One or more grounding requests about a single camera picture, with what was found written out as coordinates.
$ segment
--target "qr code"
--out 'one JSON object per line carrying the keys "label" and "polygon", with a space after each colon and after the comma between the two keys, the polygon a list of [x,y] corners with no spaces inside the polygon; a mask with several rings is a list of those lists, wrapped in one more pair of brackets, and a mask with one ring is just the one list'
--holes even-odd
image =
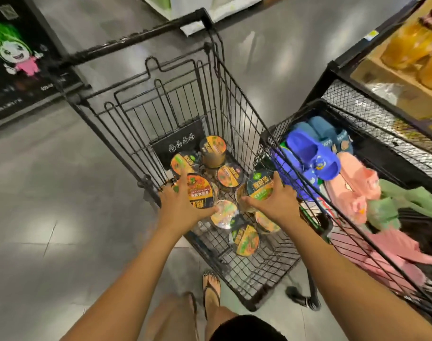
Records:
{"label": "qr code", "polygon": [[3,13],[4,17],[7,20],[14,20],[14,19],[18,18],[17,12],[9,4],[4,4],[4,5],[0,6],[0,11],[1,11],[1,13]]}

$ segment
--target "right hand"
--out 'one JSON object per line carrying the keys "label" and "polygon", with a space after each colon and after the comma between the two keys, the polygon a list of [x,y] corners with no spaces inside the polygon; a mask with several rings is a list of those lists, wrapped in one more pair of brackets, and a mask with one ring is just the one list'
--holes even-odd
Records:
{"label": "right hand", "polygon": [[274,172],[273,193],[266,200],[256,200],[249,196],[242,199],[268,219],[284,228],[295,220],[300,220],[300,207],[296,199],[296,191],[289,185],[284,186],[277,171]]}

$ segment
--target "left hand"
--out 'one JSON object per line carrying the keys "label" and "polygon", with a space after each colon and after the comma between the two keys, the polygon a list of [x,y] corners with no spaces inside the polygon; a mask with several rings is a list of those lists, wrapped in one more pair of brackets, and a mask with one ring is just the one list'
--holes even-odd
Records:
{"label": "left hand", "polygon": [[176,238],[176,241],[190,231],[200,220],[207,218],[218,211],[216,206],[198,209],[191,205],[188,197],[187,173],[178,180],[179,192],[175,192],[170,184],[167,184],[159,197],[162,207],[159,212],[158,228]]}

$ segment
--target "gray floor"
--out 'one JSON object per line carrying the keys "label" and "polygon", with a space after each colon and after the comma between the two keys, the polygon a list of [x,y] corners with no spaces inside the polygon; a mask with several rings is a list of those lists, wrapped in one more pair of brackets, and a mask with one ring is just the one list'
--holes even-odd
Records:
{"label": "gray floor", "polygon": [[[161,22],[134,0],[35,1],[70,52]],[[284,0],[248,11],[222,26],[227,67],[271,125],[297,110],[328,61],[407,1]],[[82,73],[105,87],[138,71],[148,55],[177,56],[200,39],[167,34]],[[65,103],[1,131],[0,340],[59,339],[141,249],[154,221],[135,179]],[[167,292],[198,292],[204,267],[180,244],[151,307]],[[325,306],[312,312],[284,299],[290,280],[306,291],[302,264],[255,314],[289,340],[344,339]],[[227,287],[222,302],[246,313]],[[202,329],[201,314],[199,321]]]}

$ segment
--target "dark blue slipper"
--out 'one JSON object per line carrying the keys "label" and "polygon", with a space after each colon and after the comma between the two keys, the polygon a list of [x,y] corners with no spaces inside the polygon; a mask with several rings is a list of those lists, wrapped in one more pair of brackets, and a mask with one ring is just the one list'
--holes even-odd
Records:
{"label": "dark blue slipper", "polygon": [[321,116],[312,117],[309,125],[321,139],[331,139],[337,152],[349,152],[353,154],[353,147],[349,134],[345,129],[335,128]]}
{"label": "dark blue slipper", "polygon": [[[286,158],[290,160],[294,169],[303,174],[303,176],[306,177],[312,185],[318,188],[318,178],[315,176],[314,170],[311,168],[304,170],[303,165],[300,164],[298,159],[288,148],[281,146],[281,150]],[[295,189],[298,198],[304,201],[312,201],[318,198],[318,194],[315,193],[312,188],[308,187],[311,195],[306,192],[304,184],[307,183],[304,183],[302,180],[300,180],[295,171],[293,171],[292,168],[279,155],[276,154],[276,152],[273,152],[272,159],[277,171],[279,172],[279,176],[281,176],[282,183],[292,186],[293,189]]]}
{"label": "dark blue slipper", "polygon": [[306,133],[293,130],[288,133],[286,143],[301,159],[306,169],[315,169],[318,178],[332,180],[341,171],[341,162],[336,154]]}
{"label": "dark blue slipper", "polygon": [[306,122],[298,122],[293,125],[293,130],[300,130],[308,134],[314,140],[319,141],[325,147],[331,149],[334,153],[336,152],[336,147],[334,146],[333,140],[328,137],[320,136],[310,124]]}

